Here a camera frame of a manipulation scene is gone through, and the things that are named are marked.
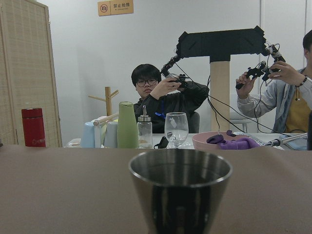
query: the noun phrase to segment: hand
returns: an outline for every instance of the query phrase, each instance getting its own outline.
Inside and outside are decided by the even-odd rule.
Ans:
[[[163,79],[161,82],[156,85],[156,87],[151,91],[150,95],[155,99],[159,99],[160,97],[166,95],[167,93],[173,92],[179,88],[181,85],[180,82],[170,82],[175,81],[176,78],[169,77]]]
[[[303,74],[299,73],[292,66],[283,61],[275,62],[270,69],[280,70],[279,72],[269,74],[268,77],[270,79],[280,79],[288,84],[299,86],[305,78]]]
[[[236,79],[236,83],[244,84],[240,89],[236,89],[237,95],[240,99],[246,99],[248,97],[248,94],[254,87],[255,80],[256,79],[250,79],[247,77],[247,72]]]

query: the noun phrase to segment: blue lanyard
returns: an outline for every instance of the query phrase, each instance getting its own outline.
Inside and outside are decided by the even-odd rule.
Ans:
[[[155,112],[155,115],[157,115],[163,119],[166,119],[166,116],[164,115],[164,110],[165,110],[164,100],[161,100],[161,111],[162,111],[162,113]]]

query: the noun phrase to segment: bracelet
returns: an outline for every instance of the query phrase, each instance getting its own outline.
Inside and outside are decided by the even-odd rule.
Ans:
[[[299,84],[298,86],[297,86],[297,85],[295,85],[295,86],[296,86],[296,88],[299,88],[301,85],[303,85],[303,84],[304,84],[304,82],[306,82],[306,81],[307,81],[307,79],[308,79],[308,77],[305,75],[305,76],[304,76],[304,80],[301,82],[301,84]]]

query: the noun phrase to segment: eyeglasses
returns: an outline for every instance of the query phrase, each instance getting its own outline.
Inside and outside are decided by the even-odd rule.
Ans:
[[[156,79],[138,80],[138,81],[136,82],[136,84],[138,85],[138,87],[144,87],[145,84],[146,84],[146,82],[147,82],[149,85],[153,86],[153,85],[156,84],[157,80],[156,80]]]

